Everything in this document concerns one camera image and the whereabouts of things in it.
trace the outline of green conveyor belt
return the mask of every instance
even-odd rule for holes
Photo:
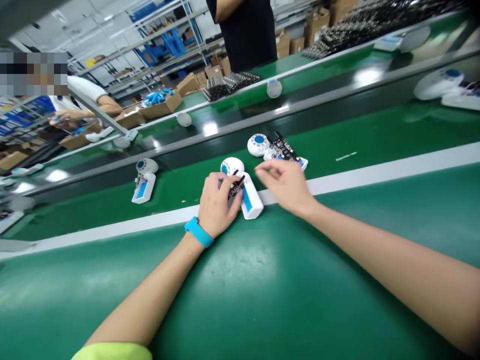
[[[293,101],[298,101],[299,99],[306,99],[314,95],[322,94],[340,86],[348,85],[353,79],[354,71],[367,65],[386,63],[389,70],[395,70],[425,59],[433,58],[451,50],[452,47],[455,48],[459,46],[456,41],[459,39],[466,24],[465,14],[458,14],[443,19],[431,25],[429,40],[422,47],[414,50],[412,54],[399,55],[397,53],[392,54],[374,51],[372,47],[361,49],[283,79],[283,95],[280,99],[277,99],[277,101],[269,99],[265,87],[261,86],[217,104],[191,112],[192,123],[194,126],[200,126],[204,119],[217,120],[222,117],[229,119],[234,117],[240,120],[275,109],[279,104],[281,106],[281,104],[288,104]],[[473,44],[478,38],[479,35],[476,33],[475,36],[472,36],[465,44],[460,44],[462,46],[468,46]],[[303,58],[301,54],[298,53],[263,66],[255,72],[267,79],[302,65],[309,64],[310,62],[310,60]],[[332,78],[336,78],[337,80],[331,82],[329,86],[323,83],[325,80]],[[200,92],[189,95],[183,99],[183,103],[177,111],[186,110],[203,102],[205,102],[205,97]],[[178,126],[177,120],[172,119],[147,128],[143,130],[141,134],[143,137],[167,134]],[[185,136],[191,135],[195,135],[195,132],[182,134],[180,137],[175,137],[174,139],[177,141],[184,139]],[[142,139],[139,138],[136,142],[140,143],[141,141]],[[111,143],[104,144],[54,161],[50,163],[43,172],[35,175],[35,178],[44,177],[51,169],[60,169],[67,171],[69,174],[78,174],[115,161],[120,157],[118,151],[115,150]]]
[[[455,67],[480,77],[479,59],[463,60]],[[230,156],[244,162],[257,189],[262,190],[252,172],[262,160],[246,149],[247,140],[256,132],[272,134],[280,130],[295,151],[309,160],[305,172],[308,179],[480,141],[478,112],[413,98],[413,88],[421,77],[406,78],[160,156],[171,170],[159,174],[152,199],[142,205],[131,202],[136,176],[133,165],[40,194],[35,198],[45,205],[2,236],[34,241],[196,205],[203,179],[219,171],[222,160]],[[357,154],[336,161],[353,152]]]
[[[472,165],[318,199],[480,267],[479,178],[480,165]],[[70,359],[183,234],[174,225],[6,260],[0,359]],[[154,359],[170,360],[463,358],[277,205],[256,220],[239,216],[205,252],[151,349]]]

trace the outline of white shirt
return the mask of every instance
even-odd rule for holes
[[[92,100],[94,103],[97,103],[97,100],[102,97],[103,95],[108,95],[105,89],[101,88],[98,85],[95,85],[93,82],[88,81],[87,79],[84,79],[82,77],[78,76],[68,76],[68,84],[72,87],[75,88],[78,92],[83,93],[87,98]],[[55,107],[56,111],[59,110],[68,110],[68,109],[75,109],[78,110],[79,108],[72,102],[70,99],[68,99],[66,96],[63,96],[62,100],[59,100],[57,96],[55,95],[49,95],[48,96],[53,104],[53,107]],[[88,108],[82,104],[82,102],[79,99],[75,99],[80,105],[80,108],[82,110],[88,110]],[[96,117],[86,117],[83,120],[85,120],[87,123],[92,123],[92,122],[100,122],[100,119]]]

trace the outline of black shirt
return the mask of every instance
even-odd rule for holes
[[[217,0],[206,0],[215,22]],[[239,73],[277,60],[274,13],[270,0],[243,0],[220,23],[231,71]]]

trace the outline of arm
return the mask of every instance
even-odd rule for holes
[[[283,208],[324,233],[452,345],[474,355],[480,269],[321,205],[294,162],[263,162],[256,174]]]
[[[223,173],[205,179],[200,198],[198,223],[212,238],[233,222],[242,204],[239,192],[231,207],[227,198],[230,185],[239,180]],[[205,248],[187,233],[140,285],[101,323],[86,344],[135,343],[147,346],[165,318],[187,274]]]
[[[101,109],[111,117],[116,117],[122,112],[122,107],[108,95],[100,96],[97,100],[97,105],[99,109]],[[77,108],[59,110],[55,113],[55,117],[62,121],[78,122],[85,118],[96,118],[97,116],[93,111],[90,111],[88,109],[81,110]],[[56,121],[51,121],[50,124],[52,126],[61,126],[61,123]]]
[[[208,0],[208,8],[215,24],[227,20],[244,0]]]

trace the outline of stack of black parts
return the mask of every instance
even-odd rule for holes
[[[426,19],[459,10],[465,0],[367,0],[354,7],[302,55],[322,59]]]
[[[232,72],[223,78],[212,77],[207,80],[206,88],[203,89],[203,95],[209,102],[213,102],[222,97],[228,96],[241,88],[254,84],[261,79],[261,76],[251,72]]]

